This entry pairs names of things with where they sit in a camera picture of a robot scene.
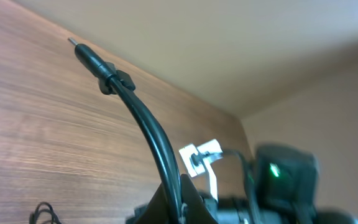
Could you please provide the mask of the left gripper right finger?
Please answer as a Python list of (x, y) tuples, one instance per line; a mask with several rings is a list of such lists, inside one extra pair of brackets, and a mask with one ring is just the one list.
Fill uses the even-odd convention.
[(187, 224), (218, 224), (203, 203), (203, 200), (188, 175), (180, 176), (181, 195), (186, 207)]

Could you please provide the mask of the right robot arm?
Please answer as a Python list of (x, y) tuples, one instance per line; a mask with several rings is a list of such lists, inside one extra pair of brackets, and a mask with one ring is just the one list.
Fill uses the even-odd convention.
[(218, 223), (358, 224), (347, 211), (314, 205), (319, 177), (314, 155), (283, 144), (259, 145), (253, 161), (234, 150), (223, 154), (240, 160), (246, 196), (220, 200)]

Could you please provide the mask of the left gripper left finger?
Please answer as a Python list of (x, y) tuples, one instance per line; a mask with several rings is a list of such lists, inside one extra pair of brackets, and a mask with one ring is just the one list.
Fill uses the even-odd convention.
[(150, 202), (137, 207), (126, 223), (179, 223), (179, 183), (162, 182)]

